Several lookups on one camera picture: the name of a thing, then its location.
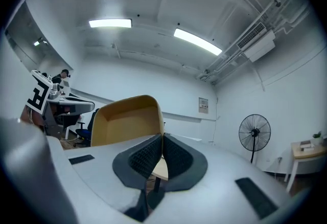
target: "air conditioner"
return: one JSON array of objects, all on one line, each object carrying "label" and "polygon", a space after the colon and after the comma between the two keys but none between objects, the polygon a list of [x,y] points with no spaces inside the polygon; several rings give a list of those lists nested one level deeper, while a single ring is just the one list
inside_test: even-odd
[{"label": "air conditioner", "polygon": [[240,42],[237,43],[237,46],[240,50],[244,51],[258,41],[258,39],[260,39],[265,33],[267,33],[265,25],[259,23]]},{"label": "air conditioner", "polygon": [[247,56],[252,62],[255,62],[257,59],[261,58],[275,47],[275,43],[273,41],[275,38],[275,33],[270,30],[256,43],[244,51],[245,56]]}]

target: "person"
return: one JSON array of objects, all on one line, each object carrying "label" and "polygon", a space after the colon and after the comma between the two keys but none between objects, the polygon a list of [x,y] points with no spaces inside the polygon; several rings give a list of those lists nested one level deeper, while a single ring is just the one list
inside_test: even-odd
[{"label": "person", "polygon": [[62,79],[65,79],[67,77],[70,77],[69,76],[69,71],[68,70],[62,70],[60,74],[54,76],[52,78],[52,83],[58,83],[60,84],[61,83],[61,80]]}]

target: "standing fan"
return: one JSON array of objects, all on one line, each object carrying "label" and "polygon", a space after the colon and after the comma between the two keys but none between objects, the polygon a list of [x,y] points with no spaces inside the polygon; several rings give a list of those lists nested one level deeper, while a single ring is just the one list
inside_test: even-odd
[{"label": "standing fan", "polygon": [[242,121],[239,137],[243,147],[252,151],[251,163],[254,152],[263,149],[268,144],[270,133],[269,122],[261,115],[252,114]]}]

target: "blue chair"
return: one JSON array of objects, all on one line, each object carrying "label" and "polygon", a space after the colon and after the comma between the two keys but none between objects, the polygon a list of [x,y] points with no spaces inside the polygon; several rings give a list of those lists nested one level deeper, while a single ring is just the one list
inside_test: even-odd
[{"label": "blue chair", "polygon": [[85,124],[84,122],[77,122],[81,124],[81,128],[76,129],[76,134],[79,136],[79,139],[82,139],[83,141],[80,143],[74,143],[74,147],[76,147],[76,145],[84,145],[85,147],[91,146],[93,121],[98,110],[99,108],[97,108],[96,111],[93,112],[90,123],[87,126],[87,129],[83,129],[83,124]]}]

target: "floor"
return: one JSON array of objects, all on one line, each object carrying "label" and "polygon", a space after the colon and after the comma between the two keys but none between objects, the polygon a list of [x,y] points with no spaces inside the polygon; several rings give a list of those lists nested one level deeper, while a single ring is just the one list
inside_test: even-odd
[{"label": "floor", "polygon": [[[61,146],[63,149],[72,149],[72,148],[81,148],[83,146],[77,145],[76,147],[74,147],[74,144],[76,143],[80,143],[82,142],[79,139],[76,139],[76,136],[74,134],[72,134],[71,132],[68,135],[68,140],[66,141],[65,139],[61,140]],[[309,174],[306,176],[298,176],[295,178],[292,189],[290,191],[290,195],[294,196],[295,194],[297,194],[298,192],[300,192],[301,190],[305,189],[305,188],[309,188],[312,187],[316,181],[316,176],[315,174]],[[287,182],[284,182],[284,176],[277,176],[276,180],[278,182],[280,182],[286,189],[287,186]],[[154,188],[154,181],[155,181],[155,177],[154,176],[150,176],[149,179],[147,180],[147,194],[153,190]],[[160,182],[160,186],[164,186],[165,183],[167,181],[163,181],[161,180]]]}]

